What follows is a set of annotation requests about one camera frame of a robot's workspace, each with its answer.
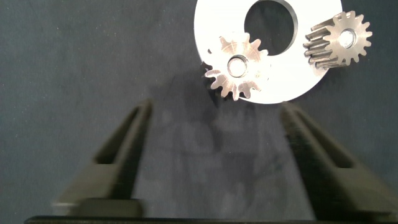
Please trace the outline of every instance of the gear tooth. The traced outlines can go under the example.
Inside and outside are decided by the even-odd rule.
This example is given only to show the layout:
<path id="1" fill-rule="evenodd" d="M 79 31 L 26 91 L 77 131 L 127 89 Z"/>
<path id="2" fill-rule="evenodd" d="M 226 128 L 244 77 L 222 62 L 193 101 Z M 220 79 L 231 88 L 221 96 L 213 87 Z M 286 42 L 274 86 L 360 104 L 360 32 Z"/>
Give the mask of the gear tooth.
<path id="1" fill-rule="evenodd" d="M 351 65 L 351 59 L 350 58 L 346 58 L 346 65 L 349 66 Z"/>
<path id="2" fill-rule="evenodd" d="M 262 51 L 260 51 L 260 54 L 262 56 L 268 56 L 268 50 L 262 50 Z"/>
<path id="3" fill-rule="evenodd" d="M 369 28 L 369 26 L 371 26 L 371 23 L 370 23 L 370 22 L 365 22 L 365 23 L 363 24 L 363 27 L 364 27 L 365 30 L 366 30 L 367 28 Z"/>
<path id="4" fill-rule="evenodd" d="M 244 33 L 243 34 L 243 41 L 245 43 L 249 43 L 249 41 L 250 41 L 250 34 L 249 33 Z"/>
<path id="5" fill-rule="evenodd" d="M 250 92 L 250 90 L 244 91 L 243 94 L 244 94 L 244 96 L 245 96 L 247 99 L 250 99 L 250 97 L 251 97 L 251 92 Z"/>
<path id="6" fill-rule="evenodd" d="M 366 38 L 371 37 L 371 36 L 373 36 L 373 32 L 368 31 L 368 32 L 365 33 L 365 37 Z"/>
<path id="7" fill-rule="evenodd" d="M 345 12 L 339 13 L 333 17 L 333 23 L 338 24 L 341 18 L 345 15 Z"/>
<path id="8" fill-rule="evenodd" d="M 355 55 L 355 57 L 354 57 L 354 61 L 355 61 L 356 63 L 358 63 L 358 62 L 359 62 L 359 55 Z"/>
<path id="9" fill-rule="evenodd" d="M 227 88 L 226 86 L 223 86 L 223 90 L 221 91 L 221 96 L 226 98 L 226 96 L 228 96 L 229 93 L 230 93 L 230 89 Z"/>
<path id="10" fill-rule="evenodd" d="M 363 55 L 363 56 L 366 56 L 368 53 L 365 51 L 365 49 L 362 49 L 360 54 Z"/>
<path id="11" fill-rule="evenodd" d="M 355 11 L 347 12 L 346 17 L 347 17 L 347 19 L 348 19 L 348 18 L 350 18 L 350 19 L 355 19 L 355 17 L 356 17 Z"/>
<path id="12" fill-rule="evenodd" d="M 324 41 L 329 41 L 329 42 L 330 42 L 330 41 L 331 41 L 331 35 L 324 36 L 324 37 L 323 37 L 323 40 L 324 40 Z"/>
<path id="13" fill-rule="evenodd" d="M 225 48 L 226 46 L 228 46 L 230 43 L 224 38 L 224 37 L 220 37 L 220 42 L 221 42 L 221 49 Z"/>
<path id="14" fill-rule="evenodd" d="M 240 92 L 238 91 L 238 88 L 234 88 L 234 90 L 232 91 L 232 97 L 234 101 L 237 101 L 239 99 Z"/>
<path id="15" fill-rule="evenodd" d="M 355 17 L 355 19 L 358 20 L 358 23 L 362 23 L 364 18 L 365 17 L 363 15 L 359 15 L 359 16 Z"/>
<path id="16" fill-rule="evenodd" d="M 215 90 L 215 89 L 217 89 L 218 87 L 223 86 L 223 83 L 224 83 L 225 81 L 226 81 L 225 76 L 224 76 L 224 75 L 219 75 L 219 76 L 216 77 L 216 81 L 214 81 L 214 82 L 211 84 L 210 88 L 211 88 L 212 90 Z"/>
<path id="17" fill-rule="evenodd" d="M 219 70 L 210 70 L 210 71 L 205 73 L 205 77 L 207 77 L 207 78 L 216 78 L 220 74 L 221 74 L 221 72 Z"/>
<path id="18" fill-rule="evenodd" d="M 261 45 L 261 40 L 260 39 L 256 39 L 255 41 L 253 41 L 253 43 L 251 43 L 251 47 L 253 49 L 258 49 Z"/>

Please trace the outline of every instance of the gear bore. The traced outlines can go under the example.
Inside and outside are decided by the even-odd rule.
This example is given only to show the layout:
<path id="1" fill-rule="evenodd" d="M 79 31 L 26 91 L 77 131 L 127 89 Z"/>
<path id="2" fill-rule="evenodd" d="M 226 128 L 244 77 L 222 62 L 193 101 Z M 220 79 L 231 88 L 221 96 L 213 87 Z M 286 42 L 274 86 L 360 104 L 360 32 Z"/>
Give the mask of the gear bore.
<path id="1" fill-rule="evenodd" d="M 311 56 L 310 63 L 316 67 L 334 68 L 351 64 L 351 59 L 359 62 L 359 55 L 366 56 L 365 47 L 370 47 L 367 40 L 372 32 L 366 31 L 369 22 L 362 23 L 363 15 L 355 16 L 355 12 L 342 12 L 334 18 L 312 27 L 312 33 L 306 35 L 309 40 L 304 44 Z"/>
<path id="2" fill-rule="evenodd" d="M 249 39 L 250 35 L 247 33 L 233 33 L 231 41 L 220 37 L 221 45 L 209 49 L 210 57 L 205 63 L 213 68 L 206 72 L 205 76 L 216 78 L 211 89 L 215 90 L 221 86 L 222 97 L 232 92 L 234 101 L 237 101 L 240 93 L 250 98 L 252 89 L 261 91 L 257 80 L 264 74 L 264 62 L 268 51 L 258 51 L 261 41 L 257 39 L 250 43 Z"/>

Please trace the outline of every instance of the dark blue surface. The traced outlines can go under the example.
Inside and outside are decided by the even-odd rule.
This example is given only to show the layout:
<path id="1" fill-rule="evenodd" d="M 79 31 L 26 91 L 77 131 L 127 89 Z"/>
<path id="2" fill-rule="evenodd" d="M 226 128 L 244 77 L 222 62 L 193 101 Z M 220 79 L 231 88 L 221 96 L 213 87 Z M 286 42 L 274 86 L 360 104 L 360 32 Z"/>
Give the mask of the dark blue surface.
<path id="1" fill-rule="evenodd" d="M 0 223 L 51 214 L 146 98 L 154 119 L 133 197 L 149 217 L 313 218 L 279 106 L 211 101 L 195 4 L 0 1 Z M 294 100 L 396 192 L 397 6 L 343 1 L 371 22 L 373 46 Z"/>

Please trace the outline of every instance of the spur gear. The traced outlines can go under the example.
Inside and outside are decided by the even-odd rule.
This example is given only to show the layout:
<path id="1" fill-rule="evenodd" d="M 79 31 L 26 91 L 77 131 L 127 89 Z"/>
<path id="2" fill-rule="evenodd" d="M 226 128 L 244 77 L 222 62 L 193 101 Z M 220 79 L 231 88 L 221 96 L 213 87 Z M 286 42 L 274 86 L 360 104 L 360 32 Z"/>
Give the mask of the spur gear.
<path id="1" fill-rule="evenodd" d="M 351 64 L 351 59 L 359 62 L 359 54 L 366 56 L 365 47 L 370 47 L 367 40 L 372 32 L 366 31 L 369 22 L 362 23 L 363 15 L 355 16 L 355 12 L 342 12 L 332 19 L 312 27 L 312 33 L 306 35 L 309 40 L 304 44 L 311 56 L 310 64 L 316 67 L 333 68 Z"/>
<path id="2" fill-rule="evenodd" d="M 211 89 L 221 86 L 222 97 L 232 92 L 234 101 L 237 101 L 240 93 L 250 98 L 251 89 L 261 91 L 258 80 L 266 68 L 264 62 L 268 51 L 258 51 L 261 41 L 257 39 L 250 43 L 248 33 L 233 33 L 230 39 L 220 37 L 218 46 L 209 49 L 210 55 L 204 62 L 212 66 L 212 70 L 207 71 L 205 77 L 216 78 Z"/>

